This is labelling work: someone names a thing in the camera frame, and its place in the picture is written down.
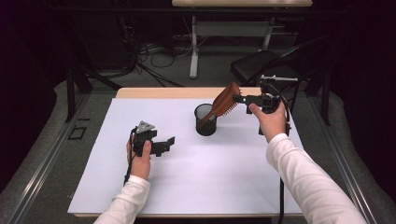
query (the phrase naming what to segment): hand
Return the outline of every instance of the hand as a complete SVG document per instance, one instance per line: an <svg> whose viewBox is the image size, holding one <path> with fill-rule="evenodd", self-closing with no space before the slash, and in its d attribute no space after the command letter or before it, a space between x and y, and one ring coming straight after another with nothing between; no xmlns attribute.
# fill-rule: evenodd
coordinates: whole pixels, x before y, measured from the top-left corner
<svg viewBox="0 0 396 224"><path fill-rule="evenodd" d="M248 108L259 120L260 128L268 143L279 133L285 132L286 117L283 102L281 102L277 110L271 114L263 113L255 104L250 104Z"/></svg>
<svg viewBox="0 0 396 224"><path fill-rule="evenodd" d="M132 160L132 168L131 168L131 175L138 176L140 178L143 178L145 180L149 179L149 170L150 170L150 152L151 152L151 142L149 140L146 140L145 145L143 145L143 153L142 157L135 156L134 152L131 149L131 145L128 141L127 145L127 159L129 162L129 155L132 153L132 157L134 159Z"/></svg>

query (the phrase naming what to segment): chair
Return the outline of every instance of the chair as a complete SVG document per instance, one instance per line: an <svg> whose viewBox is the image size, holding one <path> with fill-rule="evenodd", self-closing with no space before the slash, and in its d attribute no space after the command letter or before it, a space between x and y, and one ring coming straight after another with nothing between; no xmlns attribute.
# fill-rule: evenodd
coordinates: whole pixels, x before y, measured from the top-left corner
<svg viewBox="0 0 396 224"><path fill-rule="evenodd" d="M272 77L297 77L298 81L278 81L279 90L294 89L290 112L294 108L300 84L320 69L320 53L329 43L327 35L315 38L286 50L277 56L270 50L263 50L231 63L231 72L241 82L240 86L257 86L258 79L265 75Z"/></svg>

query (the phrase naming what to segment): white table surface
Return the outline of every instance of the white table surface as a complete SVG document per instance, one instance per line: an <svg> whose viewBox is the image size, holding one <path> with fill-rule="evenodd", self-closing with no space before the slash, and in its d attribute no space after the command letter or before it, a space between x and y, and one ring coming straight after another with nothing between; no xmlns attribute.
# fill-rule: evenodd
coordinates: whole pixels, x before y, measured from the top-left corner
<svg viewBox="0 0 396 224"><path fill-rule="evenodd" d="M193 110L211 99L113 99L68 209L98 216L120 192L127 170L125 145L143 120L156 126L154 142L176 142L151 156L151 188L141 217L271 217L279 213L279 175L267 163L259 123L238 105L218 118L208 137L194 128ZM291 121L290 138L302 146ZM285 213L301 210L285 188Z"/></svg>

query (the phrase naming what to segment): hair brush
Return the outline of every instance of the hair brush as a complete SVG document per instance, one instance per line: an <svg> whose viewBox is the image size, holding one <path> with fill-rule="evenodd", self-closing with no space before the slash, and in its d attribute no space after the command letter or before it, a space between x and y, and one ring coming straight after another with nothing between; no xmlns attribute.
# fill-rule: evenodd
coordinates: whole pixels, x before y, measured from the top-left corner
<svg viewBox="0 0 396 224"><path fill-rule="evenodd" d="M213 101L212 109L198 122L198 128L202 128L205 125L205 122L213 115L220 117L230 113L230 111L237 105L233 100L233 96L240 94L241 91L239 90L238 84L232 82Z"/></svg>

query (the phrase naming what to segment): white long sleeve shirt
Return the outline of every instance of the white long sleeve shirt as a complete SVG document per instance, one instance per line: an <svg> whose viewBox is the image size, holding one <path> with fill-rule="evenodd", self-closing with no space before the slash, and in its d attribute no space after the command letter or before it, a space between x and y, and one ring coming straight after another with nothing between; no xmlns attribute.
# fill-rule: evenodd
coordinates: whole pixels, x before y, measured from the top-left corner
<svg viewBox="0 0 396 224"><path fill-rule="evenodd" d="M308 223L366 223L341 188L284 133L271 140L266 158L279 172Z"/></svg>
<svg viewBox="0 0 396 224"><path fill-rule="evenodd" d="M134 223L137 214L145 205L149 195L149 182L131 175L107 210L96 219L96 224Z"/></svg>

